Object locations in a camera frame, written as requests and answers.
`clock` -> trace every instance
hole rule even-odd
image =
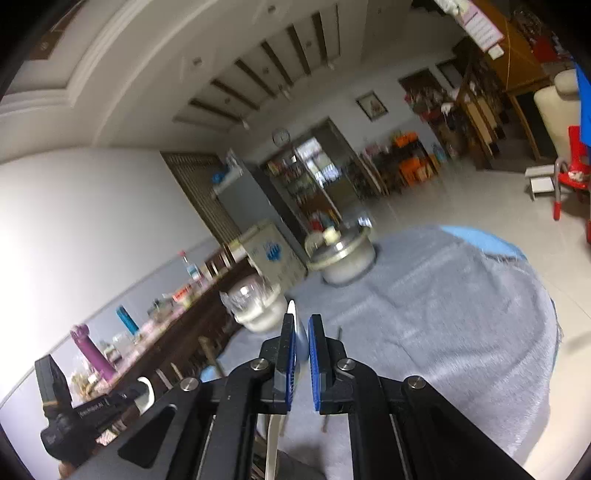
[[[285,128],[278,128],[272,133],[273,143],[279,148],[285,147],[290,141],[290,133]]]

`chair headrest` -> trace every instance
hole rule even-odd
[[[558,93],[562,95],[576,95],[579,93],[579,84],[577,83],[577,71],[575,69],[560,72],[554,78],[554,86]]]

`gray tablecloth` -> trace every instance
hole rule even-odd
[[[346,287],[312,274],[290,295],[307,325],[320,313],[327,336],[339,326],[347,355],[378,375],[422,375],[517,461],[537,441],[548,414],[548,385],[560,342],[552,301],[530,265],[491,256],[437,227],[397,233],[378,244],[374,268]],[[240,331],[221,357],[233,367],[258,355],[264,339]],[[280,449],[352,478],[348,422],[327,433],[314,412],[304,368]]]

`blue logo on box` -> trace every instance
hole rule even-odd
[[[267,258],[272,262],[277,262],[281,258],[281,246],[279,244],[268,242],[265,244]]]

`white step stool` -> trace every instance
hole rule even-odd
[[[536,193],[554,191],[554,165],[530,167],[525,171],[525,178],[530,181],[530,195],[532,202]]]

